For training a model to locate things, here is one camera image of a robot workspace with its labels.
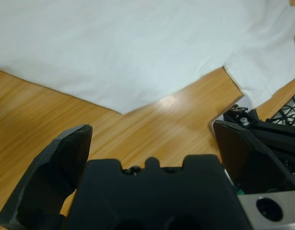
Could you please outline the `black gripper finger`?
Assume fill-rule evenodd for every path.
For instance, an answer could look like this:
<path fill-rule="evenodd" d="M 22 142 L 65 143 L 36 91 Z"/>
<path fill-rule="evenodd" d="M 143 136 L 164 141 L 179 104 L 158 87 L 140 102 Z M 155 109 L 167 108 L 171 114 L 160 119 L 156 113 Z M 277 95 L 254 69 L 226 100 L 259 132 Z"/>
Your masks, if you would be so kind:
<path fill-rule="evenodd" d="M 60 230 L 64 201 L 85 169 L 93 128 L 83 124 L 63 131 L 31 162 L 0 211 L 8 230 Z"/>
<path fill-rule="evenodd" d="M 221 120 L 213 128 L 223 165 L 245 194 L 295 191 L 295 178 L 249 130 Z"/>

